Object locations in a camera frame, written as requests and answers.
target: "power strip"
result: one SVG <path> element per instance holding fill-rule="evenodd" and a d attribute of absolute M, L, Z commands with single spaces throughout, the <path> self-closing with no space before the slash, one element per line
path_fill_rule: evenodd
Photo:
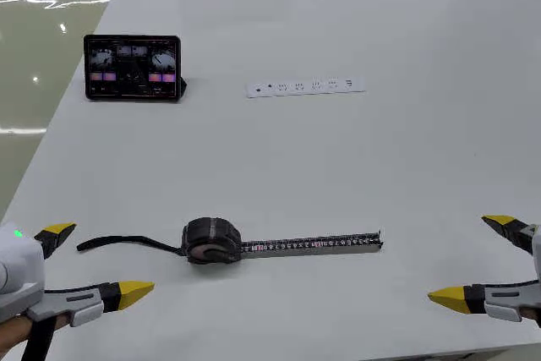
<path fill-rule="evenodd" d="M 297 81 L 263 82 L 246 85 L 248 97 L 318 95 L 322 93 L 365 92 L 360 78 L 329 78 Z"/>

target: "tape measure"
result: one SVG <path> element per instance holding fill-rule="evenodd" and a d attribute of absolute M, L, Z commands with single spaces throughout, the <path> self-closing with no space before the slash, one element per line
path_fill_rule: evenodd
<path fill-rule="evenodd" d="M 81 243 L 77 250 L 86 251 L 112 243 L 143 244 L 187 257 L 193 264 L 230 264 L 245 258 L 292 255 L 358 254 L 379 251 L 383 245 L 380 232 L 243 242 L 240 232 L 227 220 L 201 217 L 184 227 L 179 248 L 144 236 L 107 236 Z"/>

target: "hand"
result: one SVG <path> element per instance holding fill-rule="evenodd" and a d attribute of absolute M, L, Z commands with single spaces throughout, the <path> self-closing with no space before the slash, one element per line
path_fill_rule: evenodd
<path fill-rule="evenodd" d="M 56 330 L 63 328 L 69 324 L 67 315 L 59 315 L 57 317 Z M 10 349 L 17 344 L 28 339 L 30 329 L 32 328 L 32 320 L 25 316 L 16 316 L 12 319 L 0 324 L 0 359 L 8 353 Z"/>

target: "robotic arm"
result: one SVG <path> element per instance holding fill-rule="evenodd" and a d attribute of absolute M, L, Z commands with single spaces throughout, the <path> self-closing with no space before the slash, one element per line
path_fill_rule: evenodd
<path fill-rule="evenodd" d="M 46 291 L 45 259 L 74 229 L 74 223 L 56 224 L 29 238 L 13 223 L 0 228 L 0 323 L 21 314 L 32 320 L 24 361 L 46 358 L 59 315 L 77 327 L 126 309 L 154 288 L 152 282 L 131 281 Z"/>
<path fill-rule="evenodd" d="M 511 216 L 484 216 L 483 220 L 500 236 L 533 256 L 538 275 L 535 281 L 446 287 L 429 293 L 437 304 L 464 314 L 487 314 L 496 319 L 522 321 L 533 316 L 541 327 L 541 227 L 528 225 Z"/>

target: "white table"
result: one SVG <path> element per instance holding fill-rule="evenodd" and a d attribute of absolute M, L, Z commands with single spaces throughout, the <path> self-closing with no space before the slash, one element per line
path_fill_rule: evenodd
<path fill-rule="evenodd" d="M 365 360 L 541 342 L 530 320 L 426 296 L 535 277 L 479 217 L 541 218 L 539 1 L 112 0 L 96 32 L 180 35 L 187 95 L 90 103 L 80 64 L 4 220 L 78 222 L 47 261 L 49 287 L 156 290 L 59 332 L 51 359 Z M 366 93 L 244 94 L 351 74 Z M 385 246 L 206 267 L 131 244 L 74 249 L 110 233 L 179 245 L 199 216 L 246 239 L 381 228 Z"/>

